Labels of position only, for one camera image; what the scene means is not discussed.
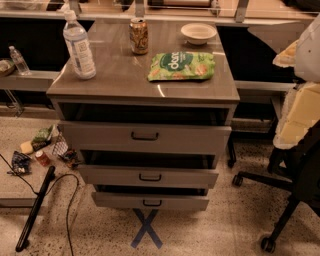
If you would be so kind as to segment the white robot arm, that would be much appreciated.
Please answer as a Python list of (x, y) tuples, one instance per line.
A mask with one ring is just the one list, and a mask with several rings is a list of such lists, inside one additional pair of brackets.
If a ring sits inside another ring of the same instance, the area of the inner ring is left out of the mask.
[(276, 148), (290, 149), (320, 120), (320, 15), (273, 63), (293, 67), (303, 80), (287, 92), (273, 139)]

